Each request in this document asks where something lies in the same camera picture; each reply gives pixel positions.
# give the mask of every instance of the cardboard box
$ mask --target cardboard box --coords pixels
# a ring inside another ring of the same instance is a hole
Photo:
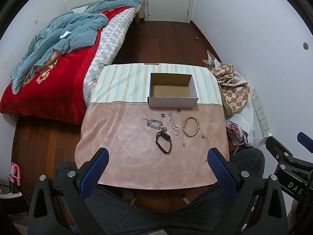
[[[151,73],[148,80],[149,107],[192,108],[198,101],[192,75]]]

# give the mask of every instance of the silver chain bracelet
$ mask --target silver chain bracelet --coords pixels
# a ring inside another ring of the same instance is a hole
[[[169,116],[170,119],[171,119],[171,123],[172,123],[173,129],[174,129],[174,134],[175,134],[176,136],[178,136],[178,135],[179,135],[179,132],[178,132],[178,127],[175,125],[175,122],[174,122],[174,120],[173,120],[173,111],[171,111],[171,112],[168,114],[168,116]]]
[[[153,129],[157,129],[157,130],[163,131],[163,132],[167,131],[167,128],[163,127],[163,122],[162,121],[157,120],[157,119],[147,119],[147,118],[143,118],[143,119],[147,120],[147,126],[153,128]],[[159,123],[160,125],[159,126],[155,126],[155,125],[152,124],[154,122],[155,123]]]

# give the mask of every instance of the wooden floor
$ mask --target wooden floor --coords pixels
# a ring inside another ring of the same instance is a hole
[[[191,24],[177,22],[132,23],[113,63],[166,62],[205,66],[207,46]],[[30,202],[41,174],[53,177],[60,161],[74,161],[81,126],[36,117],[19,118],[12,162],[21,171],[21,190]],[[206,187],[188,190],[134,190],[135,205],[154,213],[167,213],[186,205]]]

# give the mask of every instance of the red blanket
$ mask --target red blanket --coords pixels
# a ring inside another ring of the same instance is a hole
[[[110,21],[130,7],[103,11]],[[59,57],[14,95],[8,85],[0,101],[1,113],[18,113],[50,118],[73,124],[82,124],[87,107],[83,97],[84,76],[97,52],[101,29],[94,46]]]

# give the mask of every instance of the teal comforter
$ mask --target teal comforter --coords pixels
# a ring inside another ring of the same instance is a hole
[[[107,17],[99,12],[122,6],[136,7],[139,3],[140,0],[97,2],[89,4],[83,13],[70,11],[52,19],[46,28],[35,35],[22,61],[12,70],[13,93],[17,94],[23,84],[35,75],[34,66],[42,66],[51,59],[54,51],[62,56],[93,46],[97,31],[108,22]],[[70,33],[61,38],[66,31]]]

